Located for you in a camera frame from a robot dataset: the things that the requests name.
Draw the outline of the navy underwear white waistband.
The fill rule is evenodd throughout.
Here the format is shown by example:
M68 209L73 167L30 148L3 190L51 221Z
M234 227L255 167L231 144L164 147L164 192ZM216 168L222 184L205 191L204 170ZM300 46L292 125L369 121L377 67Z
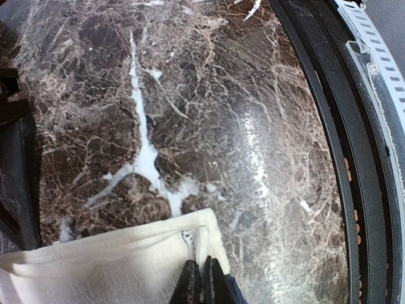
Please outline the navy underwear white waistband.
M203 209L1 257L2 303L169 303L187 260L216 258L237 303L241 290L214 211Z

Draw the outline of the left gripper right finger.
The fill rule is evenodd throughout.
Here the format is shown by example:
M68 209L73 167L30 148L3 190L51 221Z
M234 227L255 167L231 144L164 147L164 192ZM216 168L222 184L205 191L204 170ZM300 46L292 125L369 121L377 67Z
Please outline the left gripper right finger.
M208 256L202 273L202 302L205 304L236 304L221 265Z

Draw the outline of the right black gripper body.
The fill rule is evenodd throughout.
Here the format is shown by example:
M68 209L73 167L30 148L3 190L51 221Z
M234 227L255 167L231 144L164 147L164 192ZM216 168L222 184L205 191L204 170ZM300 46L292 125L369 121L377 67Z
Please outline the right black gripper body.
M1 232L23 250L41 247L36 126L18 71L1 69Z

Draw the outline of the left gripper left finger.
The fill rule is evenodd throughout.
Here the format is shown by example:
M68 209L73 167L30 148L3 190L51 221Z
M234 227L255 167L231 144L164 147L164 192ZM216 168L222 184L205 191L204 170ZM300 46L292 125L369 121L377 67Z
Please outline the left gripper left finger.
M200 304L200 272L197 263L187 260L179 275L169 304Z

